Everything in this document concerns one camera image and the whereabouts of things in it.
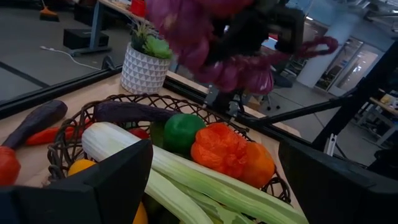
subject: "potted plant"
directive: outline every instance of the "potted plant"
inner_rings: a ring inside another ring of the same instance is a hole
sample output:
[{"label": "potted plant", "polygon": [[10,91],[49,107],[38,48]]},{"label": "potted plant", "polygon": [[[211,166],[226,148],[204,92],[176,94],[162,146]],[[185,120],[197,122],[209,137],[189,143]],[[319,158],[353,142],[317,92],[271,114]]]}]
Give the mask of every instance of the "potted plant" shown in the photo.
[{"label": "potted plant", "polygon": [[148,24],[138,22],[124,57],[121,86],[130,93],[158,93],[169,70],[172,51]]}]

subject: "white cable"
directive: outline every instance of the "white cable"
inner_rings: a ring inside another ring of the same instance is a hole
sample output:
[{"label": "white cable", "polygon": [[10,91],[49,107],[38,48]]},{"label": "white cable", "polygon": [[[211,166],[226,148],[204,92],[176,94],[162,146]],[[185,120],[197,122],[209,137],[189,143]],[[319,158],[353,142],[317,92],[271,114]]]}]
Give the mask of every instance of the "white cable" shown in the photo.
[{"label": "white cable", "polygon": [[84,66],[84,67],[87,67],[87,68],[91,68],[91,69],[95,69],[95,70],[101,70],[99,68],[92,67],[92,66],[77,62],[70,54],[68,54],[67,52],[64,52],[62,50],[55,50],[54,48],[48,48],[48,47],[44,47],[44,46],[40,46],[40,48],[43,49],[43,50],[49,50],[49,51],[52,51],[52,52],[58,52],[58,53],[66,54],[67,56],[70,57],[70,59],[72,59],[73,62],[75,62],[78,65],[81,65],[81,66]]}]

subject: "black metal frame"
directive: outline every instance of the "black metal frame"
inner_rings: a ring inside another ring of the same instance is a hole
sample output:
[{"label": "black metal frame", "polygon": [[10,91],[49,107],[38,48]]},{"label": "black metal frame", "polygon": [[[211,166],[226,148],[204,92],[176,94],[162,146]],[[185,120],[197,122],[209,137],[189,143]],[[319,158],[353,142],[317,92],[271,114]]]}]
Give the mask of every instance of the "black metal frame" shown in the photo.
[{"label": "black metal frame", "polygon": [[[330,100],[325,103],[320,103],[295,111],[289,111],[287,113],[261,119],[255,118],[250,114],[240,111],[236,117],[236,121],[278,141],[289,139],[322,151],[325,147],[327,139],[330,137],[330,134],[339,134],[340,131],[348,124],[351,118],[361,109],[362,105],[364,105],[365,102],[367,102],[368,99],[377,92],[379,86],[386,81],[387,76],[395,70],[397,66],[396,52],[398,52],[398,42],[393,43],[389,50],[373,67],[368,76],[359,83],[355,91],[352,91],[345,96]],[[79,88],[83,88],[84,86],[93,84],[120,72],[121,65],[117,66],[113,70],[109,68],[107,70],[91,73],[85,75],[84,77],[76,78],[48,88],[34,91],[32,93],[21,95],[0,105],[0,119],[29,109],[56,97],[65,95]],[[205,93],[170,77],[166,78],[164,87],[199,104],[203,104],[204,99],[206,98]],[[313,142],[306,141],[273,125],[277,122],[298,118],[300,116],[336,108],[339,106],[341,108],[334,115],[334,117],[332,117],[329,123],[323,128],[321,133]],[[228,116],[225,111],[217,112],[219,112],[219,114]]]}]

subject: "white planter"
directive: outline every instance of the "white planter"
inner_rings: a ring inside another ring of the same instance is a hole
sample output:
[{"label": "white planter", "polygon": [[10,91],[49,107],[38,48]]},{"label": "white planter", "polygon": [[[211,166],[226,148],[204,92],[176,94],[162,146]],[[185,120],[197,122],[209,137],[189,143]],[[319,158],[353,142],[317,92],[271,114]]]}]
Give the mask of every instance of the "white planter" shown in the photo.
[{"label": "white planter", "polygon": [[170,59],[159,59],[127,45],[120,85],[130,93],[158,93],[169,70]]}]

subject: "building column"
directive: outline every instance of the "building column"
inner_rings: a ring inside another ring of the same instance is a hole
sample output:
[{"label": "building column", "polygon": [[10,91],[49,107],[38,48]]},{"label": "building column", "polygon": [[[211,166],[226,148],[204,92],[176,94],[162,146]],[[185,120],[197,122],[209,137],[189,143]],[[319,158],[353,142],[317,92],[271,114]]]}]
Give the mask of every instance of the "building column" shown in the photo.
[{"label": "building column", "polygon": [[[313,88],[360,21],[361,18],[356,14],[348,12],[341,12],[338,14],[325,36],[335,38],[339,43],[339,47],[330,55],[317,56],[309,59],[298,75],[297,81]],[[327,47],[324,45],[317,47],[317,50],[321,49],[327,49]]]}]

